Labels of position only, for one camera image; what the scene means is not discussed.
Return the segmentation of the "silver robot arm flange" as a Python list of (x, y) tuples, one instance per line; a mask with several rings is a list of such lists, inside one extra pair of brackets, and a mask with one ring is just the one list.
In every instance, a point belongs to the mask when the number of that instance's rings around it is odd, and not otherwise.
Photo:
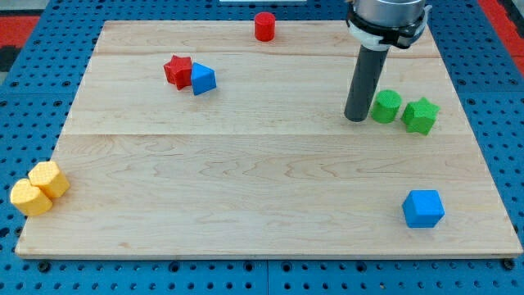
[(425, 0), (354, 0), (346, 24), (368, 50), (408, 49), (422, 36), (431, 9)]

